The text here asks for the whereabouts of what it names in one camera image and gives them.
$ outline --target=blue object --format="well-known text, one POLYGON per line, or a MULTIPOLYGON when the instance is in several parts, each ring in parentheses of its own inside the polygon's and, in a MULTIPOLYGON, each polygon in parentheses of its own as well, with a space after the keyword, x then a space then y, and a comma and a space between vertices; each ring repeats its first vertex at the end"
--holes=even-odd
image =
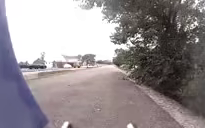
POLYGON ((0 128, 43 128, 46 124, 47 118, 17 64, 8 31, 5 0, 0 0, 0 128))

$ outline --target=green leaves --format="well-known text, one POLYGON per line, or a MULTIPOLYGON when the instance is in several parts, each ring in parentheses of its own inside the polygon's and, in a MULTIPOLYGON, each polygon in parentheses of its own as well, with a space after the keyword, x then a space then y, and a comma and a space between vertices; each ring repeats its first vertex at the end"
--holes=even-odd
POLYGON ((86 62, 86 64, 95 64, 95 57, 94 54, 85 54, 82 56, 82 62, 86 62))

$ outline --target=curb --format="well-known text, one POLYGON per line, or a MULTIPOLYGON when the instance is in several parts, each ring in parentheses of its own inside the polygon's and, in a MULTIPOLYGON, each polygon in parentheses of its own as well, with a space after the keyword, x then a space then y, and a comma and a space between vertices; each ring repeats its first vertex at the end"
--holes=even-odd
POLYGON ((63 73, 69 73, 69 72, 76 72, 80 70, 86 70, 86 69, 93 69, 93 68, 99 68, 99 67, 89 67, 89 68, 77 68, 77 69, 69 69, 69 70, 54 70, 54 71, 41 71, 41 72, 30 72, 30 73, 23 73, 23 77, 25 80, 35 80, 40 78, 45 78, 48 76, 53 75, 59 75, 63 73))
MULTIPOLYGON (((124 75, 128 76, 126 71, 118 67, 117 69, 124 75)), ((153 89, 144 85, 138 85, 133 79, 127 79, 133 82, 135 87, 147 94, 158 106, 166 111, 183 128, 205 128, 205 119, 203 117, 196 116, 190 110, 181 106, 176 101, 154 91, 153 89)))

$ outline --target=asphalt road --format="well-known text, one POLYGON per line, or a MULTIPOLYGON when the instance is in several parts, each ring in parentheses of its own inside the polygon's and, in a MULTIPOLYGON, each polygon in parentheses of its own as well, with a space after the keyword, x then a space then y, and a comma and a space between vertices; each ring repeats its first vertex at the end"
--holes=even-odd
POLYGON ((181 128, 181 126, 113 66, 28 81, 50 120, 60 128, 181 128))

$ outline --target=white sky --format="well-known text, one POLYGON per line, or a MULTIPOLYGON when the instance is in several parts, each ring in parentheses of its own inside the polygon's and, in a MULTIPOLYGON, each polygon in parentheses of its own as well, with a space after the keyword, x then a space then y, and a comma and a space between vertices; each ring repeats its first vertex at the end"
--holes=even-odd
POLYGON ((7 17, 18 61, 32 63, 46 52, 46 61, 61 54, 93 53, 112 59, 109 36, 114 25, 102 21, 100 9, 80 9, 73 0, 7 0, 7 17))

